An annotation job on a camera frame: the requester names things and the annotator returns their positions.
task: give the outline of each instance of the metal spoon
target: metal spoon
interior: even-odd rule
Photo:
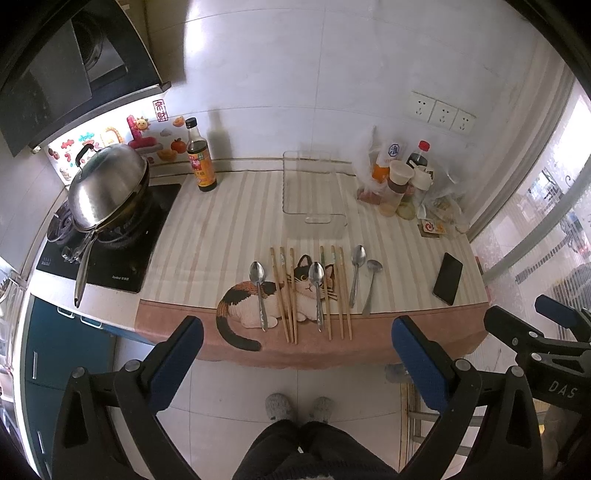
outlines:
[[[359,267],[365,263],[365,248],[363,245],[357,245],[351,253],[351,261],[355,266],[355,273],[353,275],[353,284],[351,285],[351,294],[349,295],[349,307],[353,308],[355,305],[355,297],[357,296],[357,279],[359,276]]]
[[[321,332],[324,330],[324,315],[322,315],[322,302],[320,301],[320,286],[324,281],[324,268],[321,264],[314,262],[310,265],[308,279],[316,286],[316,322],[318,323],[318,331]]]
[[[371,283],[369,284],[368,299],[365,301],[365,307],[363,307],[363,311],[361,312],[362,317],[369,317],[369,314],[371,313],[371,294],[374,288],[374,278],[377,272],[382,271],[382,268],[382,264],[377,260],[368,260],[368,269],[371,270],[372,275]]]
[[[259,262],[253,262],[248,272],[253,285],[256,286],[256,290],[259,296],[259,316],[261,317],[261,328],[263,332],[267,331],[267,312],[265,311],[265,305],[262,302],[261,284],[265,281],[265,269]]]

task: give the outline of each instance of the clear plastic box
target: clear plastic box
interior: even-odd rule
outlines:
[[[347,216],[336,172],[345,165],[327,152],[283,154],[283,218],[289,238],[343,236]]]

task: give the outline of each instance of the cabinet door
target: cabinet door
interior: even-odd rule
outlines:
[[[51,478],[51,456],[63,390],[25,382],[25,405],[33,455],[39,473]]]
[[[34,300],[25,353],[26,380],[64,390],[76,367],[94,374],[111,371],[115,338],[72,317],[58,313],[51,303]]]

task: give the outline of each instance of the electric outlet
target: electric outlet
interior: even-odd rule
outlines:
[[[470,133],[475,123],[476,117],[474,115],[459,110],[456,119],[452,123],[452,131],[467,135]]]
[[[411,92],[408,99],[408,114],[423,122],[428,122],[436,100],[417,92]]]
[[[453,120],[456,117],[456,114],[456,107],[438,100],[435,102],[435,108],[433,109],[429,123],[449,130],[452,126]]]

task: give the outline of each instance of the person's leg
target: person's leg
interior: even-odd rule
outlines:
[[[332,400],[320,397],[314,402],[310,422],[300,428],[300,446],[321,460],[362,463],[379,469],[393,470],[387,463],[357,442],[348,433],[328,425],[334,409]]]
[[[279,393],[265,400],[267,415],[274,423],[255,439],[232,480],[252,480],[274,472],[299,447],[295,412],[288,398]]]

